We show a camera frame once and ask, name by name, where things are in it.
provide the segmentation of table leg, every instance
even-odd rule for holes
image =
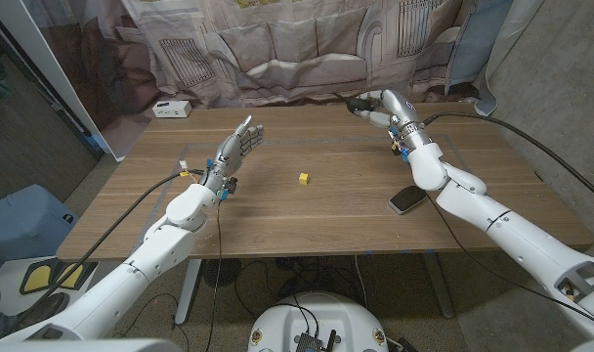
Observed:
[[[192,294],[195,290],[195,286],[197,285],[197,276],[199,275],[200,266],[200,259],[189,260],[189,266],[187,267],[184,284],[182,285],[182,292],[180,293],[180,302],[178,303],[178,309],[176,310],[175,323],[177,325],[182,325],[189,315],[189,310],[192,303]]]
[[[451,319],[455,317],[453,312],[453,305],[451,304],[451,297],[446,288],[445,276],[443,275],[443,268],[438,260],[436,253],[421,253],[427,273],[430,275],[432,281],[432,287],[436,294],[436,299],[441,307],[441,314],[445,319]]]

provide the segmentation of yellow object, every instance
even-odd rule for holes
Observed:
[[[308,174],[301,174],[299,175],[299,183],[302,185],[308,185],[308,181],[310,181],[310,176]]]
[[[65,276],[66,273],[68,273],[68,271],[71,270],[72,267],[73,267],[73,265],[67,266],[63,270],[63,272],[59,275],[58,280],[60,280],[63,276]],[[84,266],[83,265],[78,266],[78,268],[75,269],[75,271],[73,272],[73,274],[71,274],[68,278],[66,278],[66,280],[63,282],[63,284],[61,285],[61,287],[64,287],[64,288],[73,288],[75,286],[75,283],[80,278],[80,274],[82,274],[82,270],[83,269],[84,269]]]
[[[31,291],[50,285],[50,272],[52,270],[49,266],[44,265],[34,269],[30,276],[27,278],[25,285],[23,286],[24,291]]]

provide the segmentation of wooden table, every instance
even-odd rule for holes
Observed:
[[[422,117],[473,111],[466,104],[416,107]],[[459,250],[429,201],[403,216],[388,206],[388,199],[413,181],[408,165],[391,153],[386,130],[344,106],[326,106],[196,110],[186,119],[154,120],[61,245],[60,259],[78,259],[140,194],[176,171],[181,157],[190,167],[204,168],[206,158],[248,114],[265,126],[265,144],[245,159],[234,175],[236,193],[221,205],[225,257]],[[568,245],[593,243],[492,125],[443,117],[428,132],[443,150],[442,160],[483,179],[491,197]],[[298,182],[302,172],[310,174],[308,186]],[[126,258],[139,234],[190,182],[178,178],[156,190],[91,259]],[[191,258],[218,257],[215,219],[213,211]],[[452,216],[447,220],[469,249],[496,249],[481,231]]]

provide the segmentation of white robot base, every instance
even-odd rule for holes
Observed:
[[[248,352],[318,352],[320,348],[327,351],[332,330],[336,330],[332,352],[388,351],[382,325],[355,301],[322,291],[303,292],[296,297],[300,307],[317,317],[317,338],[314,338],[317,333],[315,319],[306,310],[290,306],[296,305],[295,298],[290,296],[267,309],[256,320],[249,335]],[[306,315],[308,327],[302,312]]]

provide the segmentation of power strip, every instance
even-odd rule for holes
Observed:
[[[158,102],[153,108],[156,117],[187,117],[192,110],[188,101]]]

